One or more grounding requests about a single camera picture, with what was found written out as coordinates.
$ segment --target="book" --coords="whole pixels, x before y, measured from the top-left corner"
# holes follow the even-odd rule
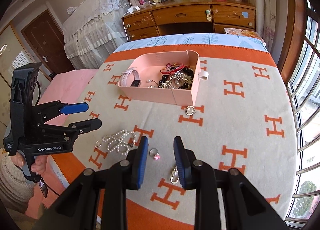
[[[240,35],[240,36],[247,36],[259,39],[264,46],[266,46],[265,41],[261,38],[261,36],[255,31],[249,31],[245,29],[236,29],[236,28],[224,28],[224,32],[226,34],[233,34],[233,35]]]

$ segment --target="blue gripper pad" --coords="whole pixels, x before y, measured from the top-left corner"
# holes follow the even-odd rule
[[[148,138],[145,136],[141,137],[136,156],[137,155],[139,158],[137,166],[137,188],[140,189],[143,183],[144,171],[146,169],[146,162],[148,156]]]
[[[173,140],[173,152],[178,169],[179,181],[182,187],[187,187],[187,182],[191,180],[191,164],[180,136]]]
[[[63,108],[60,109],[60,113],[65,115],[70,115],[70,114],[85,112],[88,109],[89,109],[89,106],[87,103],[76,103],[76,104],[65,105]]]

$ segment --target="watch face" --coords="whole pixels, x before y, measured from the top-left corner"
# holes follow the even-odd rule
[[[131,87],[139,87],[141,84],[141,80],[136,79],[131,83]]]

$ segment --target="wooden door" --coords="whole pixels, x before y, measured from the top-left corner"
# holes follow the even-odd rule
[[[47,10],[28,24],[22,34],[49,71],[59,74],[74,70],[64,51],[63,34]]]

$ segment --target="white cable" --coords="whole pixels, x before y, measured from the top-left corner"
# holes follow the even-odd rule
[[[124,31],[125,31],[125,36],[127,37],[127,42],[129,42],[129,39],[128,39],[128,35],[127,35],[127,30],[124,26],[124,16],[129,13],[129,11],[127,11],[126,13],[124,13],[123,17],[122,17],[122,23],[123,23],[123,28],[124,28]]]

